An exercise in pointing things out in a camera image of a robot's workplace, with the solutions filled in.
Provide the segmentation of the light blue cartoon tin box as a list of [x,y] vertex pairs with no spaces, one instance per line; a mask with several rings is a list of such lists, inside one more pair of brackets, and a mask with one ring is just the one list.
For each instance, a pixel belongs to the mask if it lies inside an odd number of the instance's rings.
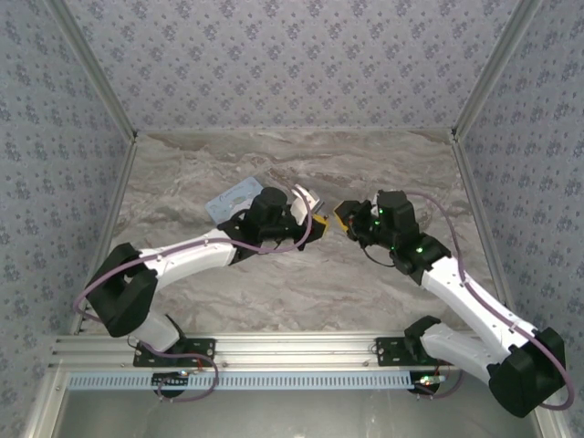
[[263,189],[264,187],[257,179],[247,177],[207,202],[205,210],[216,224],[221,224],[234,214],[247,209]]

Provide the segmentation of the small black controller board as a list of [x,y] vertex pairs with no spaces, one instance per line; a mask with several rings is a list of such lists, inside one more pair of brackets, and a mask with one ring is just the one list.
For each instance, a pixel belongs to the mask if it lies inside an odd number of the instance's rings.
[[424,372],[413,372],[411,379],[413,384],[411,392],[424,396],[434,396],[439,390],[440,385],[446,382],[446,378],[442,375],[433,375]]
[[160,398],[174,399],[184,393],[188,380],[185,371],[156,372],[151,376],[151,386]]

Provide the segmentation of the grey metal panel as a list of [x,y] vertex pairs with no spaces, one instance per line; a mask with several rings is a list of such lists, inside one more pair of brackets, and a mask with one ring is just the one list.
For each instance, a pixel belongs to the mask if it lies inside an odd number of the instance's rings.
[[164,403],[151,390],[72,389],[49,374],[22,438],[576,438],[561,414],[517,419],[467,378],[442,400],[407,391],[216,391]]

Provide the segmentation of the aluminium table side rail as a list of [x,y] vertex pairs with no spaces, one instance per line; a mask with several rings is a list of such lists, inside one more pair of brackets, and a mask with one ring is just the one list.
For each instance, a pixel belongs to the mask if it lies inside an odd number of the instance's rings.
[[118,220],[118,215],[120,213],[121,204],[125,194],[126,186],[130,178],[131,167],[137,151],[137,139],[138,132],[133,133],[133,137],[130,139],[128,149],[125,152],[123,161],[120,167],[120,173],[118,175],[117,181],[114,185],[112,196],[109,200],[109,208],[105,216],[104,224],[99,236],[97,250],[93,256],[92,261],[89,264],[89,272],[86,279],[83,282],[83,286],[89,284],[90,279],[93,277],[100,264],[103,262],[105,257],[108,255],[110,250],[110,243],[113,236],[113,230]]
[[508,308],[515,310],[515,303],[506,280],[506,275],[501,259],[496,249],[495,240],[492,236],[491,227],[488,223],[482,200],[479,196],[479,191],[475,183],[470,162],[466,156],[464,146],[456,135],[456,131],[453,130],[451,135],[454,157],[456,159],[471,210],[474,215],[477,232],[485,252],[486,263],[488,264],[491,277],[493,278],[497,296],[499,300],[502,301]]

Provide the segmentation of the wide aluminium mounting rail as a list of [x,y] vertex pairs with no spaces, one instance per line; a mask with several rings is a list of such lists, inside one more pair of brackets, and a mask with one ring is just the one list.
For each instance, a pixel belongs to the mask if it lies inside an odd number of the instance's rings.
[[[370,370],[378,367],[376,332],[217,333],[214,360],[221,370]],[[58,337],[51,369],[130,370],[134,348],[107,336]]]

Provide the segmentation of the aluminium frame post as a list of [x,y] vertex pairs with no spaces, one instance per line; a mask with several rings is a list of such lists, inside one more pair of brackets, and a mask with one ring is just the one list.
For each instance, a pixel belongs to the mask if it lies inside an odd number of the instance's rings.
[[453,125],[452,133],[457,142],[461,142],[471,129],[489,94],[543,3],[544,0],[518,0],[456,123]]
[[134,142],[136,131],[66,1],[44,2],[114,123],[126,140]]

